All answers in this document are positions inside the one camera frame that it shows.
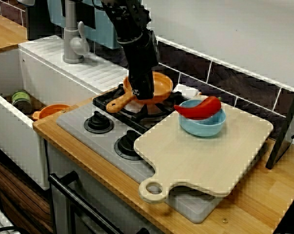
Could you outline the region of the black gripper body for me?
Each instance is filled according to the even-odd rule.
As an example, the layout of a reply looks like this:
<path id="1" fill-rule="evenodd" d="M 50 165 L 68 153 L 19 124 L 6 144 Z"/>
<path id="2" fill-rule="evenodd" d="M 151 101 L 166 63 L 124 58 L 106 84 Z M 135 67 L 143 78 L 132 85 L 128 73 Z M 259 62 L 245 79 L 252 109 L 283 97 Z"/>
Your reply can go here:
<path id="1" fill-rule="evenodd" d="M 123 47 L 130 76 L 149 75 L 158 65 L 159 50 L 154 31 L 144 30 L 136 38 L 124 31 L 119 34 L 118 42 Z"/>

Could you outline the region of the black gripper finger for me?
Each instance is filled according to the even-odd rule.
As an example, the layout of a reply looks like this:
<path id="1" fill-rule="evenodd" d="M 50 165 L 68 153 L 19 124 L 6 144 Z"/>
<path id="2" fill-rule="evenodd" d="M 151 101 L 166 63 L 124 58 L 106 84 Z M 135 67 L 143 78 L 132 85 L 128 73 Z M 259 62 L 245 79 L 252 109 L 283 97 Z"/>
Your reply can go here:
<path id="1" fill-rule="evenodd" d="M 154 78 L 152 71 L 144 74 L 135 74 L 129 71 L 128 78 L 133 95 L 138 100 L 152 99 L 154 97 Z"/>

